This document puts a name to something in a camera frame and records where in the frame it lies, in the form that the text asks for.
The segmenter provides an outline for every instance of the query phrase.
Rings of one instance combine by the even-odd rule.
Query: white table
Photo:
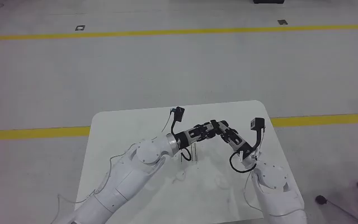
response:
[[[262,117],[266,123],[263,153],[260,160],[286,168],[293,179],[280,142],[259,101],[226,102],[183,106],[183,121],[175,133],[212,119],[226,120],[241,137],[253,146],[256,132],[250,121]],[[132,143],[160,134],[170,108],[152,108],[101,112],[93,117],[84,158],[77,200],[98,187],[109,169],[109,158],[123,153]],[[171,120],[164,133],[170,132]],[[229,166],[233,152],[219,136],[196,144],[198,162],[181,162],[180,155],[166,160],[144,189],[120,208],[107,223],[219,223],[262,218],[262,213],[246,205],[242,190],[247,174],[239,174]],[[243,169],[236,161],[237,167]],[[256,206],[258,201],[252,184],[247,198]]]

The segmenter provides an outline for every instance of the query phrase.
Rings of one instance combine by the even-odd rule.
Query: floor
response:
[[[0,0],[0,36],[358,24],[354,0]],[[260,100],[270,117],[358,113],[358,30],[0,40],[0,130],[100,111]],[[358,124],[276,128],[309,223],[358,214]],[[0,140],[0,222],[49,223],[75,199],[87,137]],[[60,215],[73,210],[62,203]],[[240,223],[263,223],[263,220]]]

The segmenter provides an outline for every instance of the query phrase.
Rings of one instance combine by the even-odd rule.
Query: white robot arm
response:
[[[268,165],[258,161],[257,147],[261,142],[264,120],[256,118],[251,129],[257,132],[257,142],[251,147],[236,130],[225,121],[212,120],[194,128],[173,133],[176,121],[181,122],[184,109],[177,107],[171,134],[139,142],[115,163],[105,176],[99,191],[94,192],[76,211],[59,220],[58,224],[104,224],[127,201],[131,200],[146,182],[162,167],[163,155],[173,157],[179,150],[194,142],[220,135],[230,144],[234,153],[230,157],[232,168],[240,173],[251,172],[252,182],[265,220],[270,224],[306,224],[304,204],[291,187],[289,177],[281,166]],[[232,158],[238,154],[247,170],[239,171],[232,165]],[[264,188],[274,192],[265,192]]]

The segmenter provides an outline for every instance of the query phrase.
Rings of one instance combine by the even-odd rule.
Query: yellow floor line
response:
[[[286,32],[286,31],[357,30],[357,29],[358,29],[358,25],[236,27],[236,28],[218,28],[218,29],[191,29],[191,30],[143,30],[143,31],[122,31],[122,32],[81,32],[81,33],[72,33],[72,34],[2,35],[0,36],[0,40],[105,38],[105,37],[114,37],[114,36],[222,34],[222,33],[235,33],[235,32]]]
[[[271,118],[274,127],[298,127],[330,124],[358,123],[358,114],[296,116],[288,118]],[[22,130],[0,130],[0,140],[29,138],[60,138],[88,136],[90,126],[68,128],[39,128]]]
[[[297,127],[330,124],[358,123],[358,114],[340,114],[323,116],[293,116],[289,118],[271,118],[274,127]]]
[[[0,130],[0,139],[60,138],[88,136],[90,127]]]

